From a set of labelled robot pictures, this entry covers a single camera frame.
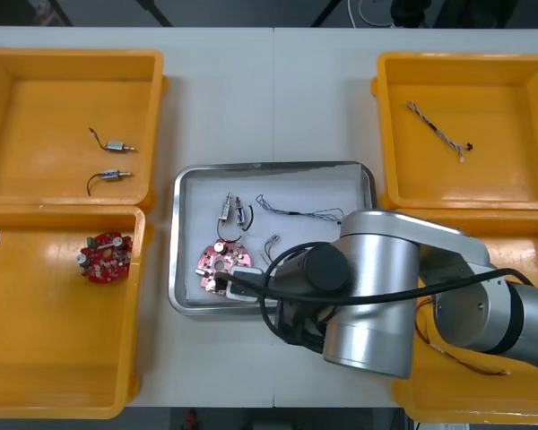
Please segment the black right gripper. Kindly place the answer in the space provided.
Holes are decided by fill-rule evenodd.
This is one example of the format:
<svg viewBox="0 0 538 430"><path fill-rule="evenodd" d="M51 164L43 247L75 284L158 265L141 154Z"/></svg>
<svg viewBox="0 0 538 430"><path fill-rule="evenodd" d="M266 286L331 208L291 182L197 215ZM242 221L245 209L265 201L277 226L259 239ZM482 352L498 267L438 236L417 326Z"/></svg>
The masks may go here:
<svg viewBox="0 0 538 430"><path fill-rule="evenodd" d="M285 343L322 354L328 306L279 300L273 327Z"/></svg>

